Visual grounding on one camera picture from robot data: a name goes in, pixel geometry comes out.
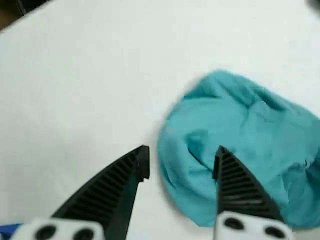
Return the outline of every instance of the white surface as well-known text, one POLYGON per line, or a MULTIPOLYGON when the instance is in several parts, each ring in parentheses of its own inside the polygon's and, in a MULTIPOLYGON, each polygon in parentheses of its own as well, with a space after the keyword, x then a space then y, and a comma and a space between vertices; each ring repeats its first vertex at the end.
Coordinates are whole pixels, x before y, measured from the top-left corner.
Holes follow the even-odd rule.
POLYGON ((293 232, 283 222, 258 216, 250 216, 232 211, 224 211, 217 216, 214 240, 275 240, 266 234, 267 228, 275 228, 283 233, 283 240, 294 240, 293 232), (243 229, 233 229, 225 225, 227 219, 235 219, 243 224, 243 229))
POLYGON ((74 236, 83 229, 90 229, 93 232, 92 240, 105 240, 104 230, 97 222, 59 218, 33 219, 31 223, 20 226, 10 240, 37 240, 36 234, 45 226, 55 226, 50 240, 73 240, 74 236))
POLYGON ((212 239, 160 184, 165 115, 200 76, 224 68, 320 116, 319 58, 320 14, 305 0, 46 4, 0 34, 0 223, 49 216, 146 144, 151 179, 139 186, 127 239, 212 239))

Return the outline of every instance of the crumpled fabric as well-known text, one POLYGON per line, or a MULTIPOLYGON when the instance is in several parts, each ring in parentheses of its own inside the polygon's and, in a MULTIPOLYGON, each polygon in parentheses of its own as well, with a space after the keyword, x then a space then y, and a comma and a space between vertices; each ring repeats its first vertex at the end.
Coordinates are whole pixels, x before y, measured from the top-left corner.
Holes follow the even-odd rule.
POLYGON ((311 112, 226 71, 176 104, 158 136, 159 168, 175 205, 199 226, 216 221, 219 145, 253 173, 286 224, 320 225, 320 121, 311 112))

